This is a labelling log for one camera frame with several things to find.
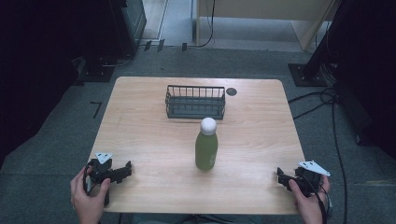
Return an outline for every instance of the black wire basket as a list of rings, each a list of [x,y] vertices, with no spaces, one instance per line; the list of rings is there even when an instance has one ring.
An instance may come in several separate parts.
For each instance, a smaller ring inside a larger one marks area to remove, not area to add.
[[[169,85],[166,91],[169,119],[223,119],[224,87]]]

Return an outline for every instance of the floor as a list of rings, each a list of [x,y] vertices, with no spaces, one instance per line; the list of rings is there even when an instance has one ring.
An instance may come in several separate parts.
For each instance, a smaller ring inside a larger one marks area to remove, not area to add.
[[[195,46],[191,1],[144,0],[143,4],[148,19],[143,43],[164,39],[165,46],[181,46],[183,43]],[[200,43],[204,44],[211,33],[210,18],[201,18],[200,23]],[[325,35],[327,26],[327,21],[321,26],[316,38],[318,42]],[[213,27],[213,37],[206,48],[303,52],[290,21],[214,18]],[[306,51],[315,51],[317,44],[314,40]]]

